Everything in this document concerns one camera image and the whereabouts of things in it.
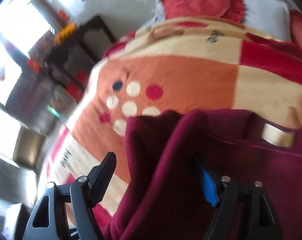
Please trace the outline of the red heart pillow right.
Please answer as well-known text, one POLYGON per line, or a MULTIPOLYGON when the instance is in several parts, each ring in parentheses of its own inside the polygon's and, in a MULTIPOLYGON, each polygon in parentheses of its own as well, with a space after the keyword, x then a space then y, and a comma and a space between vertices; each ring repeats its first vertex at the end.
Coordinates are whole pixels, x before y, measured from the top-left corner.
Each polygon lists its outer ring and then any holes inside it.
POLYGON ((297 10, 290 10, 291 39, 302 49, 302 14, 297 10))

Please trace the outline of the patterned orange fleece blanket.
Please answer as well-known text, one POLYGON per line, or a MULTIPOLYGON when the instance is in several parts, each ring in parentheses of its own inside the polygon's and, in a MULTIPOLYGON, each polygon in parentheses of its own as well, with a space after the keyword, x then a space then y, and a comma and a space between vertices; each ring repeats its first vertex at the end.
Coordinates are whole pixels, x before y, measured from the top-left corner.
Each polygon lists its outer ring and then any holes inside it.
POLYGON ((102 203, 110 214, 130 181, 124 135, 131 116, 246 109, 295 130, 267 129, 279 146, 302 135, 302 49, 236 22, 180 17, 138 29, 76 79, 86 90, 67 87, 80 103, 59 132, 41 182, 73 180, 113 151, 118 166, 102 203))

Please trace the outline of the dark wooden side table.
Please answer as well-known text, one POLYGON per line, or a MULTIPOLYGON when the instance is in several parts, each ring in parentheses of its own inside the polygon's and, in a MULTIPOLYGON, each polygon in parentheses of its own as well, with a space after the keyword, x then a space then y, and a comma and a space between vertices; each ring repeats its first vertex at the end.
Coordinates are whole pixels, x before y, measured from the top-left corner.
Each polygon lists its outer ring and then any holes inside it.
POLYGON ((44 56, 38 74, 27 64, 29 59, 26 55, 16 47, 8 48, 9 56, 21 67, 22 74, 5 103, 5 112, 29 129, 39 133, 48 133, 49 125, 42 116, 46 105, 53 99, 57 88, 67 88, 67 85, 57 79, 54 73, 65 76, 70 85, 75 85, 75 88, 83 92, 85 85, 73 75, 75 68, 87 71, 100 60, 100 57, 95 56, 84 42, 84 35, 90 30, 102 30, 109 41, 112 43, 116 41, 102 18, 98 15, 94 16, 66 38, 62 44, 49 50, 49 53, 44 56))

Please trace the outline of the maroon fleece sweater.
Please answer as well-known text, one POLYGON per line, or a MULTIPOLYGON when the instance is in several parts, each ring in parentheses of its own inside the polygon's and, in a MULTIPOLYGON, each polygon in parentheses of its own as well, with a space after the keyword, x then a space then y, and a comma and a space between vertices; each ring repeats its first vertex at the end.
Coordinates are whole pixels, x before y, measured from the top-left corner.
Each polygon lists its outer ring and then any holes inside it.
POLYGON ((239 184, 262 182, 285 239, 302 239, 302 128, 292 145, 262 139, 267 121, 245 110, 129 118, 125 152, 131 181, 105 239, 203 239, 214 207, 206 171, 239 184))

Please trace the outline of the red heart pillow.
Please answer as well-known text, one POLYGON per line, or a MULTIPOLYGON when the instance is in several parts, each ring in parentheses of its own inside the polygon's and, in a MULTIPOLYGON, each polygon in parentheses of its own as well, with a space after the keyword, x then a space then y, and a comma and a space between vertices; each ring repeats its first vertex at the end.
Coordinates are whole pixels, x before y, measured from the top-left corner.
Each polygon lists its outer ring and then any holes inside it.
POLYGON ((160 0, 165 17, 210 16, 241 23, 244 20, 243 0, 160 0))
POLYGON ((302 49, 302 14, 297 10, 290 10, 291 39, 302 49))

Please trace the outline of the yellow plastic basket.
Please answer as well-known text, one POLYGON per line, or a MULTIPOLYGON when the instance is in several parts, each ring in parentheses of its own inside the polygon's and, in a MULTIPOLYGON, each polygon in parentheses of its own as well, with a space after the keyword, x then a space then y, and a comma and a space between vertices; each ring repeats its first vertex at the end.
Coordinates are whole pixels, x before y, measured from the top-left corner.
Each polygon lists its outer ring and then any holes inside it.
POLYGON ((54 42, 56 44, 62 44, 62 42, 71 36, 76 30, 77 27, 74 22, 67 24, 59 33, 54 36, 54 42))

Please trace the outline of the white rectangular pillow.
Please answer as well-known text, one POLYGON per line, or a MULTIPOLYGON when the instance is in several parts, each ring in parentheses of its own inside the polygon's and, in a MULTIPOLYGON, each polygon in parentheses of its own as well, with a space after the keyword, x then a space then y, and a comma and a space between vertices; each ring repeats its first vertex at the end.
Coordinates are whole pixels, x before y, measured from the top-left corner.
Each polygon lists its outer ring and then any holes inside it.
POLYGON ((243 0, 242 24, 260 30, 281 41, 290 42, 290 14, 288 6, 276 0, 243 0))

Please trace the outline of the red heart pillow left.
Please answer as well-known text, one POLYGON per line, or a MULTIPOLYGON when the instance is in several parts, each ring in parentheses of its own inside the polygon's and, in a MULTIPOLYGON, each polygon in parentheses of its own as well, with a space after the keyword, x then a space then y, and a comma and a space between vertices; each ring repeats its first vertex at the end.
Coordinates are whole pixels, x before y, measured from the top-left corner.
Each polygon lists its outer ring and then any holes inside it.
POLYGON ((210 16, 241 23, 244 20, 243 0, 160 0, 165 17, 210 16))

